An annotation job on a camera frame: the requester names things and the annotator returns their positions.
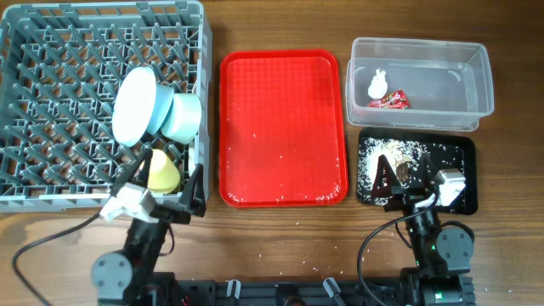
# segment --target gray dish rack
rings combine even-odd
[[[99,207],[144,147],[164,150],[189,178],[188,149],[160,134],[118,144],[111,113],[122,79],[150,66],[176,93],[196,93],[203,116],[195,162],[209,196],[207,98],[212,31],[197,1],[14,5],[0,24],[0,213]]]

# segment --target plastic tray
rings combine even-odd
[[[458,168],[465,176],[465,189],[448,206],[436,207],[436,210],[442,213],[458,213],[471,215],[478,211],[478,186],[476,177],[476,149],[471,139],[467,137],[441,135],[434,133],[416,133],[404,130],[394,130],[386,128],[365,128],[359,134],[359,160],[364,158],[366,147],[365,140],[372,139],[394,139],[403,141],[416,141],[426,145],[428,154],[433,164],[438,169]],[[370,189],[363,187],[362,164],[359,162],[359,171],[357,175],[357,197],[360,201],[367,204],[375,204],[370,200]],[[421,178],[418,178],[419,170],[413,173],[413,180],[410,187],[421,187]]]
[[[113,139],[116,91],[141,65],[176,92],[199,96],[204,115],[195,162],[208,168],[212,32],[201,3],[14,5],[0,26],[0,138],[6,144],[0,150],[0,212],[103,205],[114,177],[144,146],[173,158],[183,170],[183,189],[188,146],[159,134],[132,148]],[[175,202],[180,195],[156,199]]]
[[[221,64],[219,191],[234,207],[330,205],[348,191],[338,64],[325,50]]]

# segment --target black tray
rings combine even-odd
[[[359,160],[364,151],[364,143],[368,138],[373,139],[392,139],[404,141],[416,141],[427,146],[429,156],[438,169],[456,167],[462,171],[465,176],[464,191],[448,206],[436,207],[436,210],[442,213],[458,213],[471,215],[478,210],[478,187],[476,181],[476,149],[471,139],[460,136],[450,136],[433,133],[417,133],[406,130],[374,128],[368,127],[359,133]],[[444,153],[444,147],[454,146],[459,150],[457,152],[448,150]],[[357,198],[368,203],[367,197],[371,193],[366,190],[361,183],[360,175],[357,177]]]

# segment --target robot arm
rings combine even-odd
[[[151,155],[151,150],[145,151],[119,176],[112,186],[110,200],[100,212],[106,219],[123,213],[134,219],[123,248],[100,256],[93,264],[91,275],[99,304],[150,304],[144,300],[169,299],[179,293],[173,273],[155,275],[153,269],[171,224],[188,224],[191,215],[204,216],[203,167],[196,165],[178,202],[158,204],[146,188]],[[133,178],[142,162],[142,171]],[[160,283],[160,290],[149,297],[147,288],[153,283]]]

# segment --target white figurine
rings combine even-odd
[[[388,84],[385,82],[385,71],[376,70],[376,75],[372,78],[371,86],[368,88],[368,95],[373,99],[381,99],[388,91]]]

